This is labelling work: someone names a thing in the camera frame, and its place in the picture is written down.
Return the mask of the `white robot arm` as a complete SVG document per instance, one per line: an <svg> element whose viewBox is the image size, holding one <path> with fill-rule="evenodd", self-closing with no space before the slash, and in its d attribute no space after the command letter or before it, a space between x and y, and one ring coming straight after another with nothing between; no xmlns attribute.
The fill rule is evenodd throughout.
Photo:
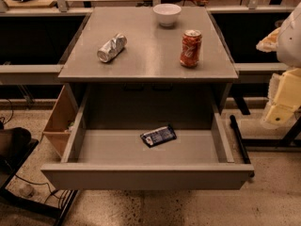
<svg viewBox="0 0 301 226"><path fill-rule="evenodd" d="M276 52L277 60L289 67L283 74L274 73L269 82L261 124L273 129L284 125L301 106L301 3L256 49Z"/></svg>

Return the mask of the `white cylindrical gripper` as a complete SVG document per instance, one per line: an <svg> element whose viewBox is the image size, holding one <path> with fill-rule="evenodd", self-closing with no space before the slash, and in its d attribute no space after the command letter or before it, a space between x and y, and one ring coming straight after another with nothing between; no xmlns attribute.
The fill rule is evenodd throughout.
<svg viewBox="0 0 301 226"><path fill-rule="evenodd" d="M301 69L291 69L283 74L273 73L269 82L268 98L272 105L265 106L261 125L266 129L284 126L293 116L293 111L301 106Z"/></svg>

